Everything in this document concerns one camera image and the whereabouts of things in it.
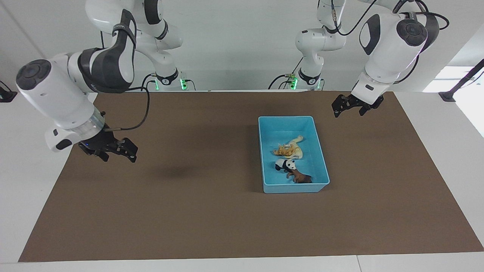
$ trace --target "blue plastic tray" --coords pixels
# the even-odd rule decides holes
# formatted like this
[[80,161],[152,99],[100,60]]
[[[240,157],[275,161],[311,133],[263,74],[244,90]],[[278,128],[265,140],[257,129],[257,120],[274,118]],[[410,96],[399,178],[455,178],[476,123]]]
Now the blue plastic tray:
[[[296,160],[296,167],[301,173],[310,175],[313,183],[296,184],[292,178],[286,178],[283,170],[275,169],[275,161],[284,157],[276,156],[272,151],[278,148],[278,144],[287,144],[299,135],[304,137],[304,140],[298,143],[303,151],[303,157]],[[259,143],[265,193],[316,193],[330,183],[318,133],[311,116],[259,117]]]

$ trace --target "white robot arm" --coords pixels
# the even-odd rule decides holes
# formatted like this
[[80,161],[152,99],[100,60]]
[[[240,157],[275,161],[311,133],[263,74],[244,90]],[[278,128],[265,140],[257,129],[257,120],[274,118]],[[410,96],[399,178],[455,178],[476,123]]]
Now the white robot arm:
[[85,153],[104,161],[112,152],[135,162],[137,146],[114,137],[87,94],[128,90],[135,50],[150,58],[165,89],[181,90],[178,69],[164,50],[181,46],[182,39],[162,19],[161,0],[88,0],[86,12],[101,31],[112,34],[111,46],[31,61],[19,70],[16,84],[34,107],[54,120],[55,127],[45,134],[51,150],[79,143]]
[[[435,14],[428,12],[422,0],[359,0],[388,8],[391,13],[370,17],[360,32],[360,44],[369,60],[360,74],[350,96],[340,95],[333,102],[334,115],[360,106],[360,114],[378,108],[382,94],[398,83],[418,55],[425,51],[439,34]],[[305,30],[298,34],[296,47],[303,61],[298,82],[303,88],[317,89],[323,65],[322,51],[343,48],[346,35],[341,30],[341,15],[346,0],[319,0],[318,20],[323,28]]]

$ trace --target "brown mat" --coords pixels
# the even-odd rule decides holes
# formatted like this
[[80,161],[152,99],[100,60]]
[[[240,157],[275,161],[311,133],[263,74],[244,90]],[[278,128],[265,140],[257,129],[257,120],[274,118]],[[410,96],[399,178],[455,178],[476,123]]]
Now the brown mat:
[[[335,119],[336,92],[154,93],[138,161],[74,148],[20,261],[482,251],[392,93]],[[111,127],[145,95],[99,95]],[[331,184],[262,192],[257,118],[314,116]]]

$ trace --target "green light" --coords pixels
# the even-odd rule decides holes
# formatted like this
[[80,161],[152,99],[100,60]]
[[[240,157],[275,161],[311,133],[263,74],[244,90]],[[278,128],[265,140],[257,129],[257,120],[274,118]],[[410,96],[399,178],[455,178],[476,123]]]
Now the green light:
[[185,84],[185,80],[183,80],[183,79],[180,78],[180,83],[181,83],[181,89],[182,90],[186,90],[187,87],[186,87],[186,84]]
[[291,85],[291,89],[295,90],[297,85],[298,85],[298,79],[297,78],[294,78],[294,81],[293,81],[293,85]]

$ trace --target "black stand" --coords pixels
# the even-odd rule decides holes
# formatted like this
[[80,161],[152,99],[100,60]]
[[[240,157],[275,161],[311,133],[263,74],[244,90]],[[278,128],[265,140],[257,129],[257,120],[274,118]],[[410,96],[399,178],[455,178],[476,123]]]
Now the black stand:
[[484,68],[484,59],[481,60],[474,68],[472,68],[469,73],[457,83],[450,91],[439,92],[440,97],[445,102],[455,102],[454,94],[464,86],[469,80],[472,79],[482,68]]
[[16,95],[16,91],[6,91],[2,87],[0,87],[0,103],[11,102]]

